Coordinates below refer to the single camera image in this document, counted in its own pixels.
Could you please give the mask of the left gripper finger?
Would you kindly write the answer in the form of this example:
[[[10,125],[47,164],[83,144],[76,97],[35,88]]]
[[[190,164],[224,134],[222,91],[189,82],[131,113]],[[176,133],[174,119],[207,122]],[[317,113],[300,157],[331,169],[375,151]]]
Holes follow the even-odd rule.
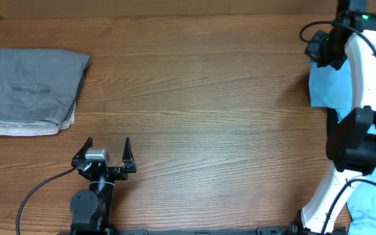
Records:
[[[125,168],[135,168],[135,161],[131,151],[131,141],[129,137],[125,140],[122,162],[124,163]]]
[[[92,137],[89,137],[85,144],[80,148],[80,150],[76,153],[76,155],[72,158],[71,166],[77,167],[78,163],[84,159],[85,154],[89,148],[93,146],[93,139]]]

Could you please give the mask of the light blue printed t-shirt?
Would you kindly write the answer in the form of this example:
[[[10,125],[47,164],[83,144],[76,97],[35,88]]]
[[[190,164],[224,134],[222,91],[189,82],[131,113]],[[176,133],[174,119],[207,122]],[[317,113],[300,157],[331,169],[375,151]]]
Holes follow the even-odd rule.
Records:
[[[349,62],[335,70],[332,67],[318,68],[309,62],[309,94],[312,107],[333,108],[338,120],[351,111],[352,85]],[[361,183],[347,201],[352,217],[349,234],[376,235],[376,186]]]

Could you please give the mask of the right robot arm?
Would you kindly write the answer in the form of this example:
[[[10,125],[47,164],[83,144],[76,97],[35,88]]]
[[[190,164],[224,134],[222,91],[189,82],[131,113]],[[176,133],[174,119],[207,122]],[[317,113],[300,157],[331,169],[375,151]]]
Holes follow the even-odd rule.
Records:
[[[341,121],[328,113],[326,156],[329,166],[312,199],[285,234],[344,234],[335,227],[354,190],[376,169],[376,14],[366,1],[342,0],[330,32],[318,30],[305,54],[318,67],[340,69],[350,63],[352,110]]]

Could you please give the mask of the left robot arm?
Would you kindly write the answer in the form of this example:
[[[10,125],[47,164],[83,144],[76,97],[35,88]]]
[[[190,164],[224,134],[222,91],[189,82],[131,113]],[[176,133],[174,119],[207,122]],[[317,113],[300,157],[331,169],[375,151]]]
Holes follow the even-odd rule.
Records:
[[[117,234],[110,222],[114,190],[117,181],[128,179],[136,172],[136,163],[127,138],[123,150],[123,166],[110,166],[106,149],[94,148],[89,137],[71,165],[80,176],[89,180],[89,188],[78,191],[70,201],[71,234]]]

